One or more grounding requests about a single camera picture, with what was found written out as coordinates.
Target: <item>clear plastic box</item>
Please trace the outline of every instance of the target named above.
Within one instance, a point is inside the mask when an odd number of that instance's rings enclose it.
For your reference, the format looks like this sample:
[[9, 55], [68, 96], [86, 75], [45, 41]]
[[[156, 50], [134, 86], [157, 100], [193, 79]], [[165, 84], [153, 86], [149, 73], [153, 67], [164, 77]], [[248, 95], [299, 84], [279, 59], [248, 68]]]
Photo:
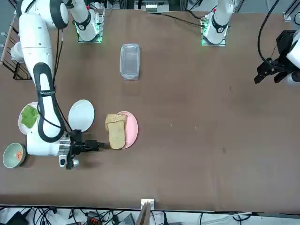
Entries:
[[120, 73], [125, 80], [139, 79], [140, 47], [138, 44], [124, 44], [120, 54]]

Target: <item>brown table surface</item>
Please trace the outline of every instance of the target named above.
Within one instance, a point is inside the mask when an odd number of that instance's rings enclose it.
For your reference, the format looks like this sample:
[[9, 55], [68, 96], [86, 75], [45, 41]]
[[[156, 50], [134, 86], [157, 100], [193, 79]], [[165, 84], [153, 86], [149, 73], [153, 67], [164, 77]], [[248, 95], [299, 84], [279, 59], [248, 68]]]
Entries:
[[[197, 22], [185, 12], [173, 15]], [[78, 44], [69, 25], [57, 76], [64, 114], [89, 100], [91, 136], [107, 142], [106, 115], [130, 111], [139, 136], [127, 150], [81, 154], [71, 171], [57, 157], [29, 157], [16, 169], [1, 163], [0, 203], [139, 208], [141, 198], [153, 198], [157, 209], [299, 212], [300, 88], [272, 77], [254, 84], [264, 18], [234, 14], [227, 47], [202, 47], [199, 28], [142, 11], [107, 14], [98, 45]], [[288, 28], [282, 15], [270, 16], [265, 57]], [[119, 73], [125, 43], [140, 46], [138, 81]], [[5, 69], [0, 95], [3, 152], [25, 143], [17, 118], [37, 97], [32, 81], [14, 81]]]

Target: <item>bowl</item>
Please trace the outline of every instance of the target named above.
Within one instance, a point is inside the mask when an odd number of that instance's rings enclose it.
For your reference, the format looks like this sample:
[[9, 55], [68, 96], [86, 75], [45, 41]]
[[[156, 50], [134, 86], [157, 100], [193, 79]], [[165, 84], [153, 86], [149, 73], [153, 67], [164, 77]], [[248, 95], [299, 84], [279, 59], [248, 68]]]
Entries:
[[12, 143], [4, 151], [3, 164], [6, 168], [14, 168], [24, 162], [25, 156], [25, 148], [19, 143]]

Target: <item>toast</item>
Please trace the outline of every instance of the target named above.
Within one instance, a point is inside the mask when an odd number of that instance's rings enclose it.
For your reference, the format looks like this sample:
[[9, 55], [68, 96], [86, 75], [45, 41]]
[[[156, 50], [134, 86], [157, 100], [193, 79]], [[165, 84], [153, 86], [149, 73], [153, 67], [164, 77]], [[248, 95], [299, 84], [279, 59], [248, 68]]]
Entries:
[[105, 129], [108, 131], [108, 123], [114, 123], [117, 121], [124, 121], [124, 126], [126, 125], [126, 115], [119, 115], [119, 114], [108, 114], [105, 119]]
[[107, 124], [109, 132], [109, 143], [112, 149], [121, 149], [125, 145], [124, 121], [111, 122]]

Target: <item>white plate with lettuce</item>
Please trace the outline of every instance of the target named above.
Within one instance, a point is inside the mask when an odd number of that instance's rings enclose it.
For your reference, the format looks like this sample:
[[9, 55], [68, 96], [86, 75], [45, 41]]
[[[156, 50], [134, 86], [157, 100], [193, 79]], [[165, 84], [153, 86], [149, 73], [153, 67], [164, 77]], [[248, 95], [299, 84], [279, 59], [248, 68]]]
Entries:
[[21, 111], [18, 119], [18, 126], [23, 134], [28, 134], [38, 128], [39, 114], [38, 102], [27, 104]]

